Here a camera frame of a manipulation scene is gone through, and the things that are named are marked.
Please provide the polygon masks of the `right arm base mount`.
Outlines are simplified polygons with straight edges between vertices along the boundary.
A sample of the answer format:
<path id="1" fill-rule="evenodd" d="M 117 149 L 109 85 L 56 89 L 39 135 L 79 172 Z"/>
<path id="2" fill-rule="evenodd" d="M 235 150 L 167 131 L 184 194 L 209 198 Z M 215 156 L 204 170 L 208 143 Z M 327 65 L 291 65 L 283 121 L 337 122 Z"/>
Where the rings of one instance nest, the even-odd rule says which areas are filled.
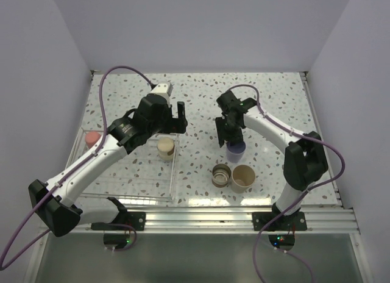
<path id="1" fill-rule="evenodd" d="M 260 231 L 271 221 L 277 214 L 274 212 L 253 212 L 252 223 L 255 231 Z M 297 211 L 292 215 L 282 215 L 272 222 L 264 231 L 306 231 L 308 229 L 305 214 Z"/>

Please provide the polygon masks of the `steel cup with cork base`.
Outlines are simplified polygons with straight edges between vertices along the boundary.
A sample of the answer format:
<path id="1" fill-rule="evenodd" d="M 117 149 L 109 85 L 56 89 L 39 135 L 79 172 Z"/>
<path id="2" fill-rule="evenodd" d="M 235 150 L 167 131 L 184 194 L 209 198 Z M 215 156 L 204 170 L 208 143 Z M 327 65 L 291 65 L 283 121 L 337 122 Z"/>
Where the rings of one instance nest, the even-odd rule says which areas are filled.
<path id="1" fill-rule="evenodd" d="M 162 137 L 157 142 L 159 157 L 164 161 L 172 161 L 174 158 L 175 144 L 173 139 Z"/>

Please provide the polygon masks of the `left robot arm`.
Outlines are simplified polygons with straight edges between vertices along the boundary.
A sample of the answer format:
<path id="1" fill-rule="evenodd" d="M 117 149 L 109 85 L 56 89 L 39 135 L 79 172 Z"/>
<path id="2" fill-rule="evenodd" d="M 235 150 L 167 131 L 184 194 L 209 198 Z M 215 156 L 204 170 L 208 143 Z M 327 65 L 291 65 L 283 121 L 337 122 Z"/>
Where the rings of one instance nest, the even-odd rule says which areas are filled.
<path id="1" fill-rule="evenodd" d="M 75 206 L 76 199 L 105 170 L 143 146 L 155 134 L 184 134 L 188 122 L 185 103 L 177 103 L 173 117 L 169 99 L 155 93 L 141 98 L 136 109 L 127 111 L 105 129 L 98 145 L 90 148 L 70 167 L 52 179 L 33 181 L 29 195 L 33 211 L 49 230 L 61 237 L 80 224 L 104 223 L 118 230 L 129 225 L 127 209 L 114 197 L 103 209 L 89 212 Z"/>

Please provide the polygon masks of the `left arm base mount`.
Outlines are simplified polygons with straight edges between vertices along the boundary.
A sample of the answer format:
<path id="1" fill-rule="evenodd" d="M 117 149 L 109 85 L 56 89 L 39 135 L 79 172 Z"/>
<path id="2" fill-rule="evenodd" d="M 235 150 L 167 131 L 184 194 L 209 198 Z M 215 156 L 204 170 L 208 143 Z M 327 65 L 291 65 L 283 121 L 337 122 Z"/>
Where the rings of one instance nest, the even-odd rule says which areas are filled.
<path id="1" fill-rule="evenodd" d="M 145 212 L 122 212 L 109 223 L 92 223 L 93 231 L 143 231 L 146 224 Z"/>

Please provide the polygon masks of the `purple plastic cup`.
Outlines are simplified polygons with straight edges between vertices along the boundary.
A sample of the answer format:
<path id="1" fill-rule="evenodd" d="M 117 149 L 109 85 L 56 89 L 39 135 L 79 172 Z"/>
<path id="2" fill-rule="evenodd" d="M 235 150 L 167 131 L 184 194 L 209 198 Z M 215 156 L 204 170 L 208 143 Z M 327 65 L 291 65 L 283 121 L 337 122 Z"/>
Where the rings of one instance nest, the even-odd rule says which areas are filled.
<path id="1" fill-rule="evenodd" d="M 243 141 L 235 145 L 228 142 L 226 144 L 226 148 L 227 160 L 231 163 L 238 163 L 246 151 L 246 144 Z"/>

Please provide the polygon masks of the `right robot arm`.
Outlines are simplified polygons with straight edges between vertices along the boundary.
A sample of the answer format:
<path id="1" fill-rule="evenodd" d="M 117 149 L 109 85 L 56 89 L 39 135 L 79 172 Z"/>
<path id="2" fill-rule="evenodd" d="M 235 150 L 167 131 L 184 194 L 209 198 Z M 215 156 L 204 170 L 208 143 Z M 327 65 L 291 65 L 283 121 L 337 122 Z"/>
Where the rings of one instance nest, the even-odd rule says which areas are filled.
<path id="1" fill-rule="evenodd" d="M 215 119 L 219 146 L 226 145 L 231 153 L 242 153 L 242 130 L 248 128 L 283 152 L 286 184 L 263 222 L 272 221 L 277 229 L 286 229 L 300 209 L 300 203 L 294 205 L 293 202 L 328 171 L 320 135 L 314 131 L 308 134 L 297 131 L 263 110 L 255 99 L 240 100 L 232 91 L 223 93 L 216 102 L 222 110 L 222 116 Z"/>

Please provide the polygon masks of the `pink plastic cup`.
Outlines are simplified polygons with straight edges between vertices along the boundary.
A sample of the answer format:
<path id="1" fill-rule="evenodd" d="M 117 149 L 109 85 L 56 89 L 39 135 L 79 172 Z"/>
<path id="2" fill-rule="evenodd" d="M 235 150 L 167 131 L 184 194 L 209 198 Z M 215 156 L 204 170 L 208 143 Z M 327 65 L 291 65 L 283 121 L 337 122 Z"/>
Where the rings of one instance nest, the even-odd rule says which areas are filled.
<path id="1" fill-rule="evenodd" d="M 92 148 L 99 141 L 100 137 L 100 133 L 96 131 L 87 132 L 84 137 L 87 148 Z"/>

